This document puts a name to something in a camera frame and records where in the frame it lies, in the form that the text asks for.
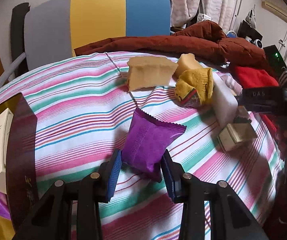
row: striped bedsheet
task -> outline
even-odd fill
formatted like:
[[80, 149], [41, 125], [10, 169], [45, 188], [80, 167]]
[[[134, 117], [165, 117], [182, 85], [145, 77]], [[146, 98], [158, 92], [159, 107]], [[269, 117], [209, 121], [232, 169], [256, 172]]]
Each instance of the striped bedsheet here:
[[[96, 171], [114, 148], [122, 149], [138, 106], [159, 120], [186, 125], [186, 132], [168, 147], [173, 160], [203, 181], [226, 180], [262, 224], [272, 207], [283, 163], [260, 116], [250, 114], [258, 138], [223, 153], [216, 139], [220, 127], [212, 108], [178, 106], [174, 80], [168, 87], [128, 93], [127, 61], [147, 55], [113, 52], [74, 57], [32, 70], [0, 89], [0, 103], [22, 92], [38, 118], [36, 175], [40, 196], [58, 179], [76, 181]], [[108, 204], [100, 204], [104, 239], [177, 239], [181, 212], [182, 204], [171, 202], [164, 181], [151, 182], [124, 165], [114, 197]], [[208, 202], [205, 215], [209, 220]], [[206, 222], [206, 239], [210, 239], [208, 225]]]

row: silver bolt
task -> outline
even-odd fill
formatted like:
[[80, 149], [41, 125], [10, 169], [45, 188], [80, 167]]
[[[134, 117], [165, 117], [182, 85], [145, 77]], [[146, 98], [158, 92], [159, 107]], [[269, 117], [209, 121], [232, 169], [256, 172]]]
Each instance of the silver bolt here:
[[93, 173], [90, 174], [90, 177], [91, 177], [92, 179], [97, 179], [97, 178], [100, 177], [100, 174], [97, 173], [97, 172], [93, 172]]
[[190, 173], [188, 173], [188, 172], [183, 173], [182, 176], [183, 176], [185, 179], [191, 179], [191, 178], [192, 178], [192, 175], [191, 175]]
[[61, 186], [63, 185], [63, 181], [62, 181], [62, 180], [57, 180], [57, 181], [54, 183], [54, 185], [55, 185], [56, 187], [61, 187]]
[[218, 184], [219, 184], [220, 187], [228, 186], [228, 184], [224, 180], [220, 180]]

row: air conditioner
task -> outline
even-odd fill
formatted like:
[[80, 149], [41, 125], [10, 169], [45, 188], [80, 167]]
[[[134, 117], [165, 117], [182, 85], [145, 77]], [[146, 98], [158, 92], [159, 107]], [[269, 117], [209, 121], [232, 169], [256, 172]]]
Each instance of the air conditioner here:
[[287, 13], [284, 10], [268, 1], [263, 1], [262, 7], [287, 23]]

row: striped fabric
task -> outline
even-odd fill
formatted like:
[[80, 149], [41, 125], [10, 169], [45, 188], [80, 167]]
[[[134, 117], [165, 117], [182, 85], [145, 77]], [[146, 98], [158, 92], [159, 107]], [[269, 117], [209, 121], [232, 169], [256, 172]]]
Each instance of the striped fabric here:
[[[260, 116], [250, 114], [258, 138], [223, 153], [211, 107], [196, 110], [178, 106], [174, 80], [168, 87], [127, 92], [127, 61], [145, 55], [149, 54], [113, 52], [74, 57], [34, 69], [0, 89], [0, 103], [21, 91], [37, 115], [40, 196], [58, 179], [76, 181], [96, 171], [114, 148], [122, 149], [138, 106], [159, 120], [186, 125], [186, 132], [168, 147], [173, 160], [203, 181], [229, 182], [262, 224], [272, 207], [283, 163]], [[151, 182], [124, 165], [114, 197], [110, 203], [100, 204], [104, 239], [177, 239], [181, 212], [182, 204], [171, 202], [163, 181]], [[207, 202], [205, 214], [209, 220]], [[206, 239], [210, 239], [209, 232], [207, 221]]]

